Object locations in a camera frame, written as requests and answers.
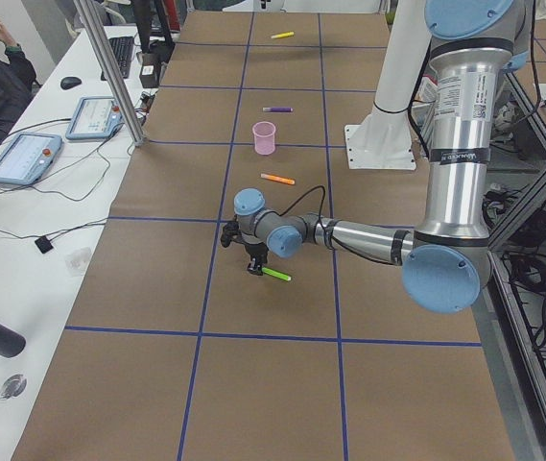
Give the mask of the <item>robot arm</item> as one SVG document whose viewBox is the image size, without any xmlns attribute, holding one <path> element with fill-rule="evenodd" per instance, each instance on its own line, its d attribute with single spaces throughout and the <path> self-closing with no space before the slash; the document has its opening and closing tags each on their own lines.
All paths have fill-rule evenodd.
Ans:
<svg viewBox="0 0 546 461">
<path fill-rule="evenodd" d="M 409 296 L 437 313 L 470 307 L 490 277 L 482 215 L 498 80 L 528 56 L 530 1 L 402 1 L 392 25 L 371 113 L 345 129 L 353 169 L 413 164 L 411 105 L 433 70 L 437 94 L 422 138 L 430 169 L 423 221 L 413 230 L 294 216 L 266 205 L 255 188 L 238 192 L 221 237 L 249 253 L 260 274 L 268 254 L 294 255 L 304 243 L 395 265 Z"/>
</svg>

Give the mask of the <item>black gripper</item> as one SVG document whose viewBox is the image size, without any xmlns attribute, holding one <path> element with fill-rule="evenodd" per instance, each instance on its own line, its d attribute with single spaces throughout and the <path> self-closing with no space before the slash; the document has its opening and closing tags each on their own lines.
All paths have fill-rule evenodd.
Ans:
<svg viewBox="0 0 546 461">
<path fill-rule="evenodd" d="M 261 266 L 262 270 L 268 267 L 269 249 L 265 243 L 246 244 L 245 249 L 249 255 L 250 263 L 247 266 L 247 270 L 250 274 L 259 274 L 258 265 Z"/>
</svg>

